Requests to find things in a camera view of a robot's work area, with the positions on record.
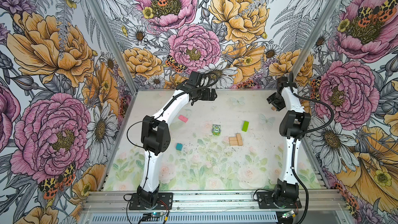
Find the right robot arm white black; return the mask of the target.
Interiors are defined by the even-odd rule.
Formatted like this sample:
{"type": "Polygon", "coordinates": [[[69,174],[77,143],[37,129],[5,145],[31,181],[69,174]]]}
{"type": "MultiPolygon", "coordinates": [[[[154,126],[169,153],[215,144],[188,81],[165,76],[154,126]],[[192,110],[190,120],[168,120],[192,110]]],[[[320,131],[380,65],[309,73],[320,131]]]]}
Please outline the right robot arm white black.
{"type": "Polygon", "coordinates": [[[299,206],[299,177],[296,172],[300,135],[307,131],[311,116],[301,105],[293,75],[277,80],[277,91],[267,98],[277,111],[287,112],[280,123],[279,133],[285,140],[283,169],[274,188],[273,202],[279,207],[299,206]]]}

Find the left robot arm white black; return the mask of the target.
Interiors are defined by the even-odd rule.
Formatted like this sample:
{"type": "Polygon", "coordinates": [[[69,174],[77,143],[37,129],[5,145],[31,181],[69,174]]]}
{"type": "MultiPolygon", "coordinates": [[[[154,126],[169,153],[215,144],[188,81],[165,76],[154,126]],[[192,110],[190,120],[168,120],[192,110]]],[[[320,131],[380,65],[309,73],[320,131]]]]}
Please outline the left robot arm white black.
{"type": "Polygon", "coordinates": [[[138,202],[145,208],[154,209],[159,200],[159,173],[163,153],[171,143],[169,124],[188,103],[214,101],[217,98],[213,86],[220,76],[214,72],[192,72],[179,84],[167,103],[153,116],[142,120],[141,142],[145,151],[143,179],[137,187],[138,202]]]}

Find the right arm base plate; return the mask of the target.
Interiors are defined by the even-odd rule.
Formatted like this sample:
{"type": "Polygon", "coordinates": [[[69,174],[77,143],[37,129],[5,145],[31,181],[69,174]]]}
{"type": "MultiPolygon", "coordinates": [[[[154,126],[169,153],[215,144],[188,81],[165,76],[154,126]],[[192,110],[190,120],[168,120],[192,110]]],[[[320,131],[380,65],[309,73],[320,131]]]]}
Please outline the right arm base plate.
{"type": "Polygon", "coordinates": [[[260,209],[285,209],[285,208],[302,208],[299,199],[291,199],[284,197],[274,197],[273,192],[259,191],[255,193],[254,199],[258,202],[260,209]]]}

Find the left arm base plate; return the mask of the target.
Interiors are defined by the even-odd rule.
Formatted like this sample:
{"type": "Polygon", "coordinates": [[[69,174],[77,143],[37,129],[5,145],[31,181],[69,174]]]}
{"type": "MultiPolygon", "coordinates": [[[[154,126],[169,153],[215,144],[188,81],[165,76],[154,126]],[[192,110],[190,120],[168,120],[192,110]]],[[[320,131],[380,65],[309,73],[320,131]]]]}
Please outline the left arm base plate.
{"type": "Polygon", "coordinates": [[[129,200],[128,210],[171,210],[173,206],[174,194],[170,192],[160,192],[154,195],[133,194],[129,200]]]}

